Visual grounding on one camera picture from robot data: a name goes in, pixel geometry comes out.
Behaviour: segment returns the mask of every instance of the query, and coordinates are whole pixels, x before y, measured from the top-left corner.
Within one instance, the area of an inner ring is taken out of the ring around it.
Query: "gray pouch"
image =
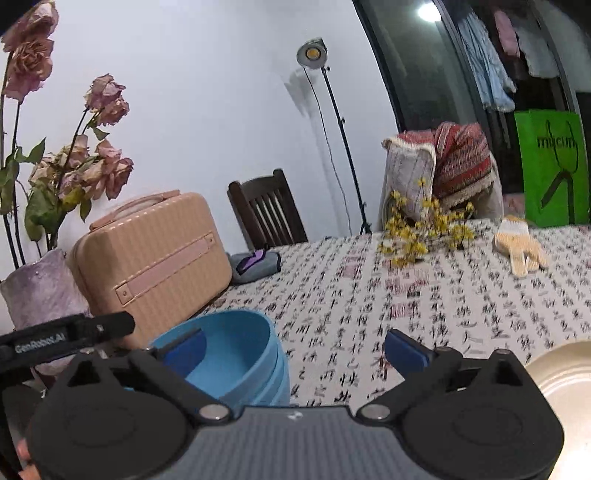
[[[232,284],[250,283],[281,271],[281,255],[266,250],[228,255],[232,266]]]

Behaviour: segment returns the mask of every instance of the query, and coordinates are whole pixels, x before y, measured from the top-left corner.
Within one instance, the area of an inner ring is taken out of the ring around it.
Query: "purple marbled vase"
[[[59,249],[12,272],[0,283],[0,292],[17,330],[78,313],[91,316],[88,302],[66,264],[66,254]],[[37,366],[37,370],[57,375],[69,360],[54,360]]]

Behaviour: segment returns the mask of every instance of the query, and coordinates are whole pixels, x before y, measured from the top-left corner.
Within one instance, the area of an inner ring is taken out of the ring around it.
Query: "beige plate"
[[[527,371],[564,429],[564,448],[550,480],[591,479],[591,341],[552,350]]]

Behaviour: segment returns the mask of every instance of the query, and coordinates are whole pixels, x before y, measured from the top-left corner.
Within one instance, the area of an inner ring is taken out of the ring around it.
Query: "lamp head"
[[[322,38],[314,38],[304,43],[297,51],[297,62],[312,70],[322,68],[328,60],[327,48]]]

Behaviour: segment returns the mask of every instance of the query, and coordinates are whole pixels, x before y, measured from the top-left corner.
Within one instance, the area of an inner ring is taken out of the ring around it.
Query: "pink garment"
[[[511,24],[511,20],[507,14],[502,10],[495,11],[496,29],[499,32],[499,39],[505,53],[511,57],[519,58],[519,43],[517,42],[517,35]]]

